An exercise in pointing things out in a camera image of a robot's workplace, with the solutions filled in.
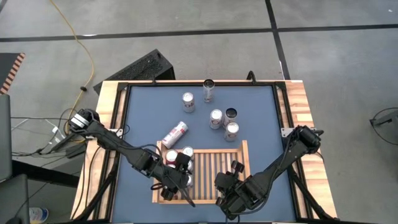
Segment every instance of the concrete floor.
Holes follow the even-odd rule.
[[[77,34],[170,30],[270,28],[263,0],[55,1]],[[272,0],[278,27],[355,26],[398,23],[397,1]],[[47,0],[8,0],[0,13],[0,38],[71,35]],[[280,33],[292,79],[304,80],[338,216],[357,222],[398,219],[397,146],[380,140],[368,119],[398,104],[397,29]],[[174,65],[178,79],[283,79],[272,33],[84,40],[98,83],[153,49]],[[51,116],[71,107],[90,75],[90,61],[74,41],[3,42],[0,52],[26,58],[9,91],[13,116]],[[80,107],[95,108],[89,91]],[[12,132],[15,151],[32,152],[51,137],[45,121]],[[388,131],[391,141],[398,136]],[[41,166],[48,159],[18,158]],[[73,173],[82,157],[48,168]],[[41,183],[31,183],[30,192]],[[30,206],[50,209],[49,222],[66,220],[75,190],[46,186]]]

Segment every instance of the black box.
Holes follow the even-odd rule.
[[[131,63],[106,80],[175,80],[173,65],[157,50]],[[102,82],[93,88],[100,94]]]

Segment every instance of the lying can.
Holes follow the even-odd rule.
[[[188,170],[189,170],[190,172],[193,172],[193,162],[192,162],[192,161],[189,161],[189,162],[188,162]]]
[[[207,79],[203,82],[203,98],[206,103],[213,100],[214,81]]]
[[[187,113],[192,113],[195,110],[195,100],[192,93],[182,95],[182,109]]]
[[[192,175],[188,174],[188,182],[187,182],[187,188],[193,186],[193,177]]]
[[[218,129],[223,122],[223,112],[220,110],[213,110],[210,113],[210,127],[213,129]]]
[[[235,141],[238,135],[239,126],[235,122],[229,123],[225,128],[224,138],[225,141]]]
[[[235,122],[238,112],[234,108],[228,108],[225,111],[223,127],[225,128],[229,123]]]
[[[163,138],[163,145],[170,149],[186,131],[188,131],[188,126],[180,121],[178,125]]]
[[[185,146],[182,149],[182,153],[184,153],[185,155],[191,157],[191,159],[193,160],[193,148],[191,146]]]
[[[174,165],[175,164],[175,160],[177,158],[177,154],[178,154],[178,152],[176,150],[174,150],[174,149],[168,150],[166,152],[166,164],[167,165],[169,165],[169,164],[173,164]]]

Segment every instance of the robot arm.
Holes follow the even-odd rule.
[[[217,199],[217,206],[230,220],[234,220],[246,209],[253,210],[266,203],[273,181],[297,159],[315,153],[320,140],[308,127],[298,126],[287,136],[285,152],[264,171],[250,175],[244,181],[238,179],[244,165],[233,161],[234,173],[218,173],[216,176],[216,188],[223,194]]]
[[[106,129],[100,123],[98,113],[93,110],[80,110],[68,124],[72,133],[83,137],[96,137],[98,145],[103,149],[120,152],[126,157],[132,168],[148,178],[156,178],[163,186],[161,196],[165,200],[171,200],[178,190],[185,188],[188,182],[189,156],[179,153],[176,168],[166,166],[159,154],[149,149],[133,147],[114,132]]]

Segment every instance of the slatted wooden rack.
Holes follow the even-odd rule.
[[[157,142],[157,146],[162,151],[165,161],[167,148],[162,141]],[[239,149],[194,149],[193,159],[193,187],[188,189],[190,198],[196,204],[214,204],[217,197],[221,194],[214,186],[214,180],[217,173],[231,171],[232,161],[237,160],[244,164],[244,172],[239,174],[239,179],[244,180],[250,176],[248,142],[242,141]],[[188,203],[178,192],[171,201],[164,200],[160,196],[161,190],[154,190],[152,194],[152,203],[164,204],[185,204]]]

